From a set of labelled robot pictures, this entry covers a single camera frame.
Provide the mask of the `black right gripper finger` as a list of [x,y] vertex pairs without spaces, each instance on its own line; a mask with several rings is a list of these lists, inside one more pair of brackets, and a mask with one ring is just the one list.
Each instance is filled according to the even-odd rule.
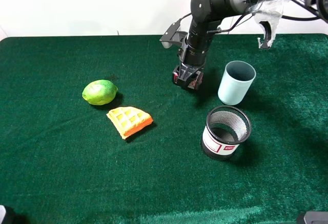
[[198,90],[203,79],[203,73],[202,72],[196,72],[191,76],[191,82],[188,86],[189,89],[192,90]]

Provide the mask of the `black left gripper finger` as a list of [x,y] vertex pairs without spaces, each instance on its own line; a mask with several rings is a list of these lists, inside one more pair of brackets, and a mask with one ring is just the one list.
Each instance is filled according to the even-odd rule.
[[181,88],[188,88],[189,84],[191,82],[191,78],[190,75],[187,74],[182,74],[179,73],[178,77],[177,77],[177,85],[180,86]]

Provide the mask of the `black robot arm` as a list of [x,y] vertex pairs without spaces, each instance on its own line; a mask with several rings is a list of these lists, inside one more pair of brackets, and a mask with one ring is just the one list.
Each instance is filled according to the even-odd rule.
[[179,65],[173,71],[172,82],[184,89],[197,90],[213,37],[225,32],[220,28],[225,18],[237,16],[241,21],[247,15],[253,16],[264,31],[259,48],[268,49],[281,19],[326,22],[327,0],[191,0],[189,15],[192,20],[188,32],[180,31],[177,21],[161,41],[179,46]]

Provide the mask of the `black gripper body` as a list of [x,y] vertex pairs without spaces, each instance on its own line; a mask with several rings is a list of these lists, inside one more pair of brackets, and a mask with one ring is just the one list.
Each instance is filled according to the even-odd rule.
[[206,63],[207,53],[208,48],[193,48],[187,39],[183,39],[178,51],[179,78],[190,78],[198,71],[202,71]]

